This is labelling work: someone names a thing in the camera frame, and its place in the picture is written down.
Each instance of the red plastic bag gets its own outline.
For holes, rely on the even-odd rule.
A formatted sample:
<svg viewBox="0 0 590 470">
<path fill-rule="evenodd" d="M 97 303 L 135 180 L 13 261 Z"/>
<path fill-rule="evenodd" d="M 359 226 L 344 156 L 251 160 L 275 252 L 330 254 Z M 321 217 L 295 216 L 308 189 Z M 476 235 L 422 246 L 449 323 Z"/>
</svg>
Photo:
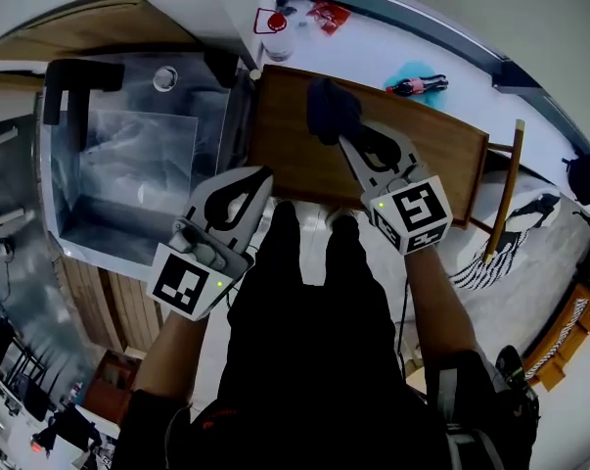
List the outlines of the red plastic bag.
<svg viewBox="0 0 590 470">
<path fill-rule="evenodd" d="M 321 29 L 332 36 L 351 15 L 351 11 L 346 10 L 340 5 L 321 0 L 314 4 L 314 7 L 312 7 L 312 10 L 307 15 L 312 16 L 314 21 L 321 26 Z"/>
</svg>

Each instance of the sink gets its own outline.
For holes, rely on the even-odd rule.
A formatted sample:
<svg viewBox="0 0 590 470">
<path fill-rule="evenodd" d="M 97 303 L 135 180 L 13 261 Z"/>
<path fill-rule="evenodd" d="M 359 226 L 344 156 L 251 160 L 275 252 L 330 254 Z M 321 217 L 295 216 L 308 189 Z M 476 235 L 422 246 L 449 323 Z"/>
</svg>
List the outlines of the sink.
<svg viewBox="0 0 590 470">
<path fill-rule="evenodd" d="M 65 255 L 146 280 L 194 188 L 244 159 L 249 81 L 238 70 L 222 87 L 203 53 L 93 59 L 124 64 L 122 88 L 90 92 L 85 148 L 68 135 L 66 103 L 57 125 L 41 122 L 47 227 Z M 174 71 L 169 90 L 162 68 Z"/>
</svg>

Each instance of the red lid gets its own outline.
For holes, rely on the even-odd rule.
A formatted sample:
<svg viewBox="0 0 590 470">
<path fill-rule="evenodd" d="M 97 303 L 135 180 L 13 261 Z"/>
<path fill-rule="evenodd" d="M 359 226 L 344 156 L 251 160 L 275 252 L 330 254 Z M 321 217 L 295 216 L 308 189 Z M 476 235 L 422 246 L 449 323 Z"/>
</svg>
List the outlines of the red lid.
<svg viewBox="0 0 590 470">
<path fill-rule="evenodd" d="M 281 31 L 286 27 L 286 16 L 276 12 L 270 18 L 268 18 L 268 27 L 270 27 L 273 31 Z"/>
</svg>

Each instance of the white countertop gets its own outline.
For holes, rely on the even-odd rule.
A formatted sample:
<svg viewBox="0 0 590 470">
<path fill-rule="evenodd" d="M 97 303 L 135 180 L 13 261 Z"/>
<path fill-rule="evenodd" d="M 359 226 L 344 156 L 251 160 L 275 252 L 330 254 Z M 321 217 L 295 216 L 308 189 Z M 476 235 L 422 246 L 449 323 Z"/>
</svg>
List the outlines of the white countertop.
<svg viewBox="0 0 590 470">
<path fill-rule="evenodd" d="M 294 0 L 289 5 L 301 9 L 308 3 Z M 295 20 L 301 21 L 301 11 L 297 16 Z M 286 61 L 274 63 L 264 55 L 263 64 L 314 71 L 383 89 L 390 77 L 412 62 L 447 76 L 449 87 L 441 93 L 437 108 L 487 132 L 491 143 L 512 145 L 516 119 L 525 120 L 521 164 L 575 199 L 562 159 L 575 159 L 576 155 L 565 136 L 519 96 L 494 89 L 489 74 L 409 31 L 357 14 L 351 14 L 332 36 L 308 22 L 295 28 L 295 49 Z"/>
</svg>

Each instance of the gray floor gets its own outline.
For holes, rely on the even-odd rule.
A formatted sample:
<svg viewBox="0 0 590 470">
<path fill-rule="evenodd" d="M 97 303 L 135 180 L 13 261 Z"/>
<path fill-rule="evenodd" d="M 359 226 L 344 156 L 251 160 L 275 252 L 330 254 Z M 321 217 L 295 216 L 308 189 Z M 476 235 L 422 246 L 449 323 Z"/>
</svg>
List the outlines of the gray floor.
<svg viewBox="0 0 590 470">
<path fill-rule="evenodd" d="M 23 207 L 25 215 L 0 228 L 0 237 L 9 236 L 15 248 L 14 259 L 7 265 L 10 288 L 6 264 L 0 260 L 0 299 L 5 299 L 4 308 L 23 342 L 48 367 L 45 391 L 60 373 L 52 393 L 57 400 L 75 381 L 87 385 L 96 362 L 60 294 L 47 250 L 34 172 L 35 119 L 2 122 L 0 133 L 12 124 L 19 128 L 19 136 L 0 146 L 0 214 Z M 4 360 L 4 368 L 11 355 Z"/>
<path fill-rule="evenodd" d="M 325 279 L 325 250 L 330 231 L 325 225 L 328 210 L 318 205 L 296 203 L 296 214 L 301 225 L 300 266 L 306 284 L 321 285 Z M 523 248 L 528 254 L 525 263 L 490 288 L 481 291 L 459 291 L 477 338 L 486 355 L 494 360 L 508 344 L 520 352 L 529 345 L 557 306 L 571 280 L 575 264 L 587 249 L 590 229 L 578 215 L 578 207 L 563 198 L 559 216 L 549 228 L 532 231 Z M 259 247 L 270 225 L 273 204 L 269 205 L 254 235 L 251 245 Z M 360 242 L 364 246 L 369 266 L 376 279 L 384 286 L 395 322 L 401 318 L 405 265 L 382 234 L 372 227 L 367 216 L 357 215 Z M 279 295 L 275 295 L 279 304 Z M 201 411 L 214 398 L 222 368 L 225 365 L 229 324 L 227 307 L 219 305 L 212 312 L 202 351 L 197 387 L 194 397 L 195 412 Z M 408 305 L 406 337 L 411 345 L 418 344 L 414 326 L 414 310 Z"/>
</svg>

